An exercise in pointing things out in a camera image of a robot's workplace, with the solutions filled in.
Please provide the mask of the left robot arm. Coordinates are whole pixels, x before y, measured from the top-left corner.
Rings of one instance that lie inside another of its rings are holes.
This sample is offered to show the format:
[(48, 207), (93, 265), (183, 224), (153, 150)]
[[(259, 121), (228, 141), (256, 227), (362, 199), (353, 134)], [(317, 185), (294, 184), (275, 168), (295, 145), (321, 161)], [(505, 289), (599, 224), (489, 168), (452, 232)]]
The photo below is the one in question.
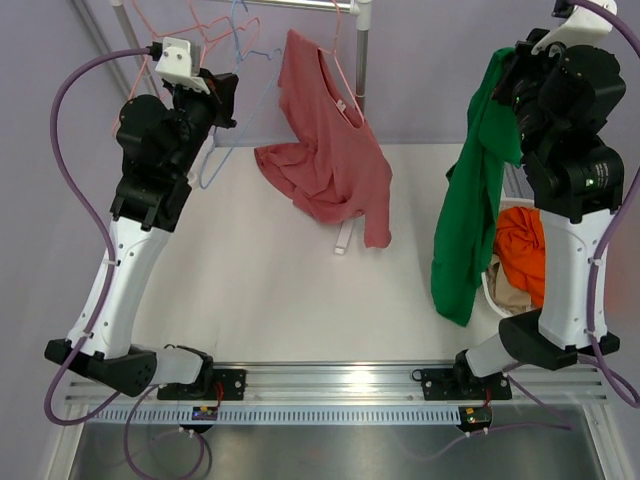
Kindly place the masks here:
[(110, 246), (76, 324), (48, 342), (44, 356), (129, 397), (153, 383), (179, 384), (194, 399), (215, 384), (211, 358), (193, 348), (136, 346), (135, 317), (153, 267), (192, 191), (188, 174), (213, 127), (233, 128), (239, 78), (203, 69), (203, 91), (164, 85), (171, 107), (153, 95), (128, 101), (116, 141), (122, 177), (110, 207)]

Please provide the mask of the orange t shirt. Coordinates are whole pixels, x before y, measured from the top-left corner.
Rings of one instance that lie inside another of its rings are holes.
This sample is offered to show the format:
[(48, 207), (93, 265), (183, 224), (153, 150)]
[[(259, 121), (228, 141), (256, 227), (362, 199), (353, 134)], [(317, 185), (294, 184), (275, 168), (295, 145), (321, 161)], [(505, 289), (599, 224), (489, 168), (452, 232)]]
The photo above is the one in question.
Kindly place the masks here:
[(545, 293), (545, 235), (540, 211), (511, 207), (498, 215), (494, 252), (509, 284), (541, 308)]

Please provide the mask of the green t shirt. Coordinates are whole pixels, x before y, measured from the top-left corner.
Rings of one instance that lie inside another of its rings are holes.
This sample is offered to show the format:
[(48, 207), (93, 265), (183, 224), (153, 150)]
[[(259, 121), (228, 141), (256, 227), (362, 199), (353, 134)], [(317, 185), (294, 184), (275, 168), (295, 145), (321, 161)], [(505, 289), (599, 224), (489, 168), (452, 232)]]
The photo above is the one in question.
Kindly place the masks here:
[(434, 234), (431, 296), (437, 313), (460, 327), (471, 319), (481, 273), (492, 256), (504, 167), (521, 160), (515, 114), (492, 98), (514, 59), (513, 47), (492, 54), (469, 101), (461, 152), (446, 174), (448, 188)]

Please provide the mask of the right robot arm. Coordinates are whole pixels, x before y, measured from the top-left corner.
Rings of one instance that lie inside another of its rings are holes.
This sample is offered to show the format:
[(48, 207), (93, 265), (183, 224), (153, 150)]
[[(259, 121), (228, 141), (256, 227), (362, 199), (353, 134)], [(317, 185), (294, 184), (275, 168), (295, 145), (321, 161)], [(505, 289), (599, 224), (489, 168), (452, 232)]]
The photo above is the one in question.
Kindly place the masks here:
[(516, 45), (493, 96), (516, 116), (543, 226), (544, 304), (457, 354), (449, 383), (460, 399), (506, 398), (503, 372), (517, 364), (555, 371), (620, 347), (603, 313), (603, 240), (622, 204), (624, 164), (599, 135), (626, 92), (620, 70), (613, 54), (543, 29)]

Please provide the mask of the beige t shirt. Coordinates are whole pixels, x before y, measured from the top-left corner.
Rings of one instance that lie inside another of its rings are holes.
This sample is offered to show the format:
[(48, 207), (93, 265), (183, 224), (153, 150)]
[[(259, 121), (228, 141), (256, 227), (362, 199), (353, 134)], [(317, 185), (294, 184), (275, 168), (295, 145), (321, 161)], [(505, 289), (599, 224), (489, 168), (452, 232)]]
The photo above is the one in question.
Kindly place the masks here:
[(511, 307), (527, 307), (529, 305), (533, 306), (531, 296), (528, 292), (520, 290), (511, 285), (506, 276), (503, 265), (496, 254), (492, 255), (489, 266), (493, 263), (500, 264), (495, 279), (496, 302), (501, 302), (504, 305), (508, 305)]

